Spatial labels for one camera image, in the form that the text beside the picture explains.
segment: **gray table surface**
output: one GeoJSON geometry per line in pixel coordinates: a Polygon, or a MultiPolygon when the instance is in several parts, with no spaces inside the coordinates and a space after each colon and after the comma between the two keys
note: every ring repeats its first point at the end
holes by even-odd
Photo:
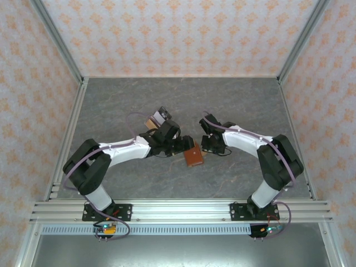
{"type": "MultiPolygon", "coordinates": [[[[262,135],[284,134],[294,143],[283,99],[274,78],[90,78],[75,129],[70,155],[84,142],[117,142],[131,138],[125,118],[132,111],[153,113],[167,108],[182,135],[199,144],[199,125],[208,110],[221,123],[231,121],[262,135]]],[[[139,134],[145,118],[132,116],[139,134]]],[[[167,159],[131,160],[110,168],[103,185],[113,199],[247,198],[263,180],[258,160],[233,149],[230,156],[208,154],[205,163],[187,167],[183,154],[167,159]]],[[[60,198],[81,197],[60,189],[60,198]]],[[[309,197],[304,175],[283,197],[309,197]]]]}
{"type": "Polygon", "coordinates": [[[33,267],[329,267],[318,224],[291,224],[280,236],[41,236],[33,267]]]}

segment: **patterned wallpaper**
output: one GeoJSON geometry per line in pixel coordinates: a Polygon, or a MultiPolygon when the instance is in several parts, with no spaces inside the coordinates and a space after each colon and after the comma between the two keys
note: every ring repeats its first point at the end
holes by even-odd
{"type": "Polygon", "coordinates": [[[277,76],[317,0],[44,0],[84,76],[277,76]]]}
{"type": "Polygon", "coordinates": [[[331,1],[284,84],[307,170],[356,263],[356,5],[331,1]]]}
{"type": "Polygon", "coordinates": [[[29,0],[1,0],[0,14],[0,265],[14,266],[77,84],[29,0]]]}

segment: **brown block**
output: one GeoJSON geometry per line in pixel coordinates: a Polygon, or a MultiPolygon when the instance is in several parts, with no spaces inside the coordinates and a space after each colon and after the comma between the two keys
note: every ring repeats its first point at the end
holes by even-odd
{"type": "Polygon", "coordinates": [[[194,145],[195,146],[192,149],[184,151],[184,157],[188,167],[194,167],[204,163],[200,147],[196,141],[194,141],[194,145]]]}

